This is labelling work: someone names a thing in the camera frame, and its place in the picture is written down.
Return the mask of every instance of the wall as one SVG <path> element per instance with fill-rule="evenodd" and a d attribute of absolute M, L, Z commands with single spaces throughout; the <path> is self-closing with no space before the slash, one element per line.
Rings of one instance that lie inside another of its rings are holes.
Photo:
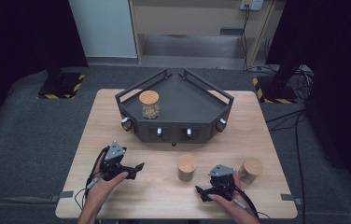
<path fill-rule="evenodd" d="M 127 0 L 69 0 L 86 57 L 137 58 Z"/>

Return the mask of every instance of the human hand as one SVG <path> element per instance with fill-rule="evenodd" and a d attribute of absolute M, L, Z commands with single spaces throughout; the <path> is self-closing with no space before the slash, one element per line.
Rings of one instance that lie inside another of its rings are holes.
<path fill-rule="evenodd" d="M 233 179 L 234 179 L 234 185 L 236 185 L 237 188 L 241 189 L 242 184 L 240 181 L 239 176 L 237 174 L 233 173 Z M 216 203 L 219 203 L 222 207 L 225 208 L 225 210 L 228 211 L 228 213 L 231 215 L 233 220 L 238 223 L 238 224 L 245 224 L 245 223 L 260 223 L 255 216 L 251 215 L 248 213 L 244 208 L 240 207 L 237 203 L 234 201 L 228 201 L 224 199 L 220 195 L 216 194 L 209 194 L 207 195 L 211 200 L 215 201 Z M 239 200 L 241 203 L 243 203 L 246 208 L 250 209 L 247 201 L 240 195 L 239 192 L 236 190 L 232 193 L 232 197 L 236 198 Z"/>
<path fill-rule="evenodd" d="M 100 158 L 98 164 L 101 163 L 103 156 L 104 154 Z M 86 198 L 86 203 L 79 215 L 78 224 L 94 223 L 109 194 L 129 175 L 129 173 L 123 172 L 113 179 L 105 181 L 100 177 L 99 167 L 95 167 L 94 174 L 96 174 L 95 177 L 97 177 L 98 180 L 89 189 L 89 196 Z"/>

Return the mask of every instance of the jar with wooden lid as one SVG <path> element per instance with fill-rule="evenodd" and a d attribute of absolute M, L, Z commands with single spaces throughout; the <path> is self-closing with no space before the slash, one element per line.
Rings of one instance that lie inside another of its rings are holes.
<path fill-rule="evenodd" d="M 244 160 L 242 167 L 238 170 L 237 174 L 240 180 L 245 184 L 251 184 L 257 176 L 262 174 L 263 164 L 260 159 L 256 157 L 248 157 Z"/>
<path fill-rule="evenodd" d="M 155 91 L 143 91 L 139 96 L 143 107 L 143 116 L 146 119 L 155 119 L 159 116 L 159 94 Z"/>

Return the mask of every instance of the power strip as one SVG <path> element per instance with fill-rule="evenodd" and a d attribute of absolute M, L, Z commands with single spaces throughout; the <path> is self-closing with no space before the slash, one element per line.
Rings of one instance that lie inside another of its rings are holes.
<path fill-rule="evenodd" d="M 242 0 L 240 4 L 241 10 L 246 10 L 247 7 L 249 10 L 259 11 L 262 8 L 264 0 Z"/>

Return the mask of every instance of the glass jar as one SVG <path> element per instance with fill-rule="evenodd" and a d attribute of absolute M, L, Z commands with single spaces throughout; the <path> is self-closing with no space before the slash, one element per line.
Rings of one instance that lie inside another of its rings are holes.
<path fill-rule="evenodd" d="M 143 91 L 139 96 L 143 107 L 143 116 L 146 119 L 155 119 L 159 116 L 159 94 L 155 91 Z"/>

